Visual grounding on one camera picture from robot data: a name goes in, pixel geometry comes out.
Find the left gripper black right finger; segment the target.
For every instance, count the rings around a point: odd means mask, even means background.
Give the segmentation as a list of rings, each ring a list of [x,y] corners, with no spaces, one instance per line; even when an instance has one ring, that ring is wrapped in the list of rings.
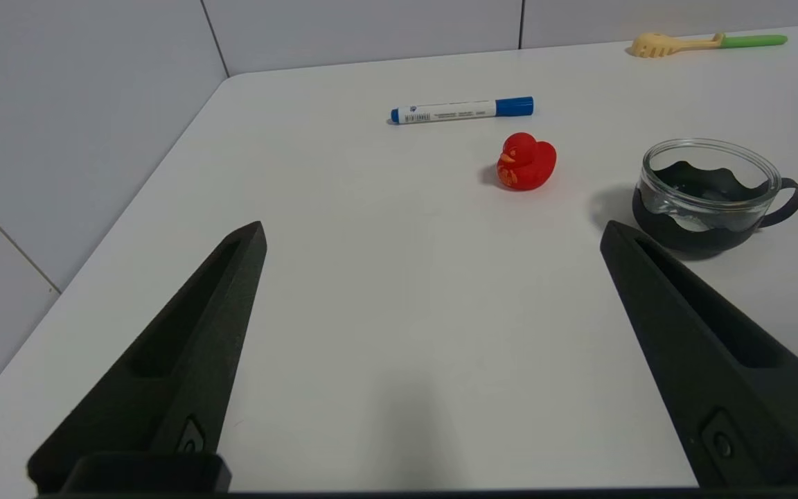
[[[642,231],[601,253],[701,487],[798,487],[798,357]]]

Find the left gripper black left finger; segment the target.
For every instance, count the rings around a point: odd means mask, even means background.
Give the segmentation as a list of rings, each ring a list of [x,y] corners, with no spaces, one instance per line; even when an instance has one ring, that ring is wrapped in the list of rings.
[[[40,495],[222,493],[218,444],[267,253],[232,231],[26,465]]]

